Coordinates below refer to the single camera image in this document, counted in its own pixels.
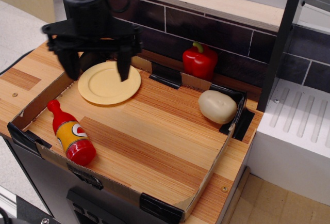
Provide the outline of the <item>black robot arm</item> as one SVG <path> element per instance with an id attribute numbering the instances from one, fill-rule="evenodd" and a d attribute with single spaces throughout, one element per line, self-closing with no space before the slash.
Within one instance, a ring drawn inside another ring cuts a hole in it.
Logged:
<path id="1" fill-rule="evenodd" d="M 44 25 L 48 49 L 57 55 L 67 75 L 76 80 L 81 71 L 117 56 L 120 79 L 128 79 L 131 58 L 142 51 L 141 29 L 113 17 L 109 0 L 63 0 L 67 11 L 64 21 Z M 129 8 L 130 0 L 117 10 Z"/>

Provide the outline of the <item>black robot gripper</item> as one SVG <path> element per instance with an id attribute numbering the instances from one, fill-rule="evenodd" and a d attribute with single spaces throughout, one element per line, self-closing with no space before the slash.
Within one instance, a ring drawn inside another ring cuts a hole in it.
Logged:
<path id="1" fill-rule="evenodd" d="M 118 52 L 118 73 L 121 81 L 126 81 L 131 57 L 142 51 L 141 28 L 113 17 L 108 0 L 67 5 L 70 17 L 44 25 L 42 32 L 47 34 L 49 50 L 57 52 L 68 77 L 76 81 L 80 75 L 78 51 L 100 50 Z"/>

